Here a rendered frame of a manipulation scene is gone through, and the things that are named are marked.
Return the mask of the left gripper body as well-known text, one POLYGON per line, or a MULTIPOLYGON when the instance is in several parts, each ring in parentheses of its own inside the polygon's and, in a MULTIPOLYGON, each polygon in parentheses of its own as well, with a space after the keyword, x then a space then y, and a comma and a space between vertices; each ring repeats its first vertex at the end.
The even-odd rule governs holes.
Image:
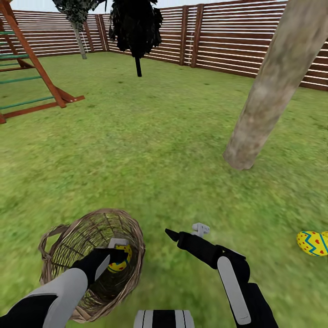
POLYGON ((109 249, 109 250, 112 251, 113 254, 113 259, 111 263, 109 263, 109 265, 112 263, 123 262, 124 250, 119 250, 119 249, 109 249))

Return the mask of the wicker basket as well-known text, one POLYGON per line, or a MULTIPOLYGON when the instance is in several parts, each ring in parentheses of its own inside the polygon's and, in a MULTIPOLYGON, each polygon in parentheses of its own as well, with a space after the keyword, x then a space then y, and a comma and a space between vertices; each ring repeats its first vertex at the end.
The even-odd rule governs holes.
POLYGON ((115 208, 99 208, 90 211, 83 217, 75 220, 71 224, 57 225, 51 230, 47 230, 41 237, 38 250, 41 253, 41 260, 44 261, 40 277, 41 286, 52 281, 54 275, 57 277, 60 271, 65 272, 70 268, 70 263, 74 257, 77 260, 84 258, 85 253, 91 248, 109 246, 109 233, 112 236, 128 239, 131 249, 136 257, 135 267, 131 276, 132 261, 125 269, 111 275, 108 272, 108 283, 104 274, 99 277, 103 286, 94 283, 81 298, 69 320, 77 323, 95 322, 112 312, 120 303, 134 291, 138 286, 143 273, 143 264, 146 252, 146 245, 143 241, 143 232, 138 221, 125 210, 115 208), (114 215, 110 217, 110 215, 114 215), (101 221, 97 222, 99 219, 101 221), (117 223, 118 222, 118 223, 117 223), (100 228, 101 226, 105 226, 100 228), (116 226, 120 227, 117 228, 116 226), (45 250, 48 237, 60 234, 59 239, 52 245, 47 253, 45 250), (77 233, 77 237, 74 235, 77 233), (96 239, 100 236, 100 240, 96 239), (59 250, 58 250, 59 249, 59 250), (55 253, 58 250, 56 256, 55 253), (73 255, 71 256, 71 254, 73 255), (61 258, 59 258, 61 256, 61 258), (108 295, 115 293, 115 296, 108 295), (102 296, 101 296, 101 295, 102 296))

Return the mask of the robot trunk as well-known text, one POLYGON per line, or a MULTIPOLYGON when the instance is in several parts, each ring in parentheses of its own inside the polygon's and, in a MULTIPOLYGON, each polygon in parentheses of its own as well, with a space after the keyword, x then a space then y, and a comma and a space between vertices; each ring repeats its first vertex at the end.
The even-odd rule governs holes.
POLYGON ((189 310, 139 310, 133 328, 195 328, 195 325, 189 310))

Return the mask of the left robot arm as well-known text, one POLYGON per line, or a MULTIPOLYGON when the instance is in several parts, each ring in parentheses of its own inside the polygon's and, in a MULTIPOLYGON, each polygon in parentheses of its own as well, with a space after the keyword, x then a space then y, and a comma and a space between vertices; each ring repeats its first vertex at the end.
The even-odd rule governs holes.
POLYGON ((0 328, 64 328, 81 298, 108 265, 126 260, 128 253, 116 246, 130 246, 128 239, 108 236, 109 247, 95 247, 70 268, 17 302, 0 317, 0 328))

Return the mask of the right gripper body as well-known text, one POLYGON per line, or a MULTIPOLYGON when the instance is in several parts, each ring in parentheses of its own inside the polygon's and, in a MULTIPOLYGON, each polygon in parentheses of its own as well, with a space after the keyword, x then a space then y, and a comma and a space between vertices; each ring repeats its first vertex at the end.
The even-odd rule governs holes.
POLYGON ((181 232, 177 247, 187 250, 195 257, 201 259, 201 252, 205 244, 209 241, 204 240, 202 237, 192 235, 190 233, 181 232))

